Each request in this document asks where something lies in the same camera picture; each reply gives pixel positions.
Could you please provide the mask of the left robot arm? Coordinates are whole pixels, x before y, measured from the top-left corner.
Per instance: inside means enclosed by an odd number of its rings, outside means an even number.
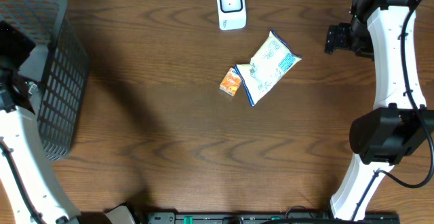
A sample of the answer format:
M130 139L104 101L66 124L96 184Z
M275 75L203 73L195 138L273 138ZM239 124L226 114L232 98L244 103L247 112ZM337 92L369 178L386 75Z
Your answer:
M125 205L107 213L81 212L69 199L46 157L26 84L18 66L1 58L1 183L17 223L127 223Z

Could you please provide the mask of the white blue snack bag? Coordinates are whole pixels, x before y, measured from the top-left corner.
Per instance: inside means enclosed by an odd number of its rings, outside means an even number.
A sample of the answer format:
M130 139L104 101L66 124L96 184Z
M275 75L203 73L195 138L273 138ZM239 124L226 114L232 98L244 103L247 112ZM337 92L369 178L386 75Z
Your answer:
M251 106L255 106L302 56L293 53L288 43L274 30L250 58L248 64L236 64Z

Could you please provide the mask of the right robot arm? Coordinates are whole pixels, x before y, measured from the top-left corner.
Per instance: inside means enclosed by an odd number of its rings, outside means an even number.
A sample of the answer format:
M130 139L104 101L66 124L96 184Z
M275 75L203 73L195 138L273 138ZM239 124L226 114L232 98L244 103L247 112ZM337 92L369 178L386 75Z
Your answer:
M349 23L332 25L325 52L348 50L371 58L376 95L371 112L350 127L353 152L330 199L340 221L362 221L379 184L423 142L433 142L433 111L420 88L414 50L416 8L422 0L352 0Z

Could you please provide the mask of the orange snack packet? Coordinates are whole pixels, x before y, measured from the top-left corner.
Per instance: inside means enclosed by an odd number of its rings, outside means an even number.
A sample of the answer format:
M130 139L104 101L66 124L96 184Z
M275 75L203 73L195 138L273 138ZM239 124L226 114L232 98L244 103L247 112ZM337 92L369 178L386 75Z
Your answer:
M235 96L241 85L241 82L241 77L237 71L231 67L224 76L224 79L221 81L219 88L228 95Z

